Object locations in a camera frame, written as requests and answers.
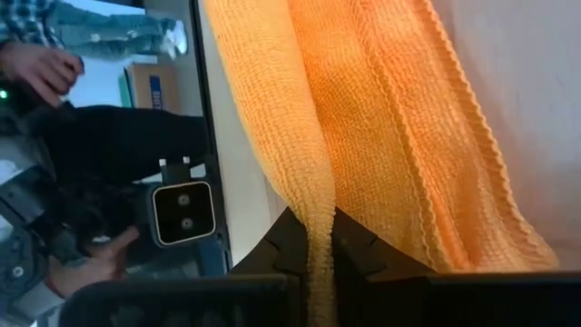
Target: orange knit fabric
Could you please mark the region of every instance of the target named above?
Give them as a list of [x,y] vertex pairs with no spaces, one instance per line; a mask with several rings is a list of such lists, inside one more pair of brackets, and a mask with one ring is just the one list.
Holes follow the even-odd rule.
[[307,227],[313,324],[332,321],[335,205],[440,272],[556,267],[428,0],[206,10],[253,149]]

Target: white wall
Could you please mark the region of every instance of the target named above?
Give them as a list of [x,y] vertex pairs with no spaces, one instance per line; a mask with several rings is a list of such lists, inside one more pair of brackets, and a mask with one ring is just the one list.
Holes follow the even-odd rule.
[[[144,15],[143,8],[126,5],[114,5],[94,0],[64,0],[79,8],[90,10],[102,15]],[[75,106],[93,104],[121,105],[118,78],[123,68],[131,62],[157,63],[157,57],[136,55],[118,62],[108,62],[98,59],[83,58],[84,76],[73,88],[68,98]]]

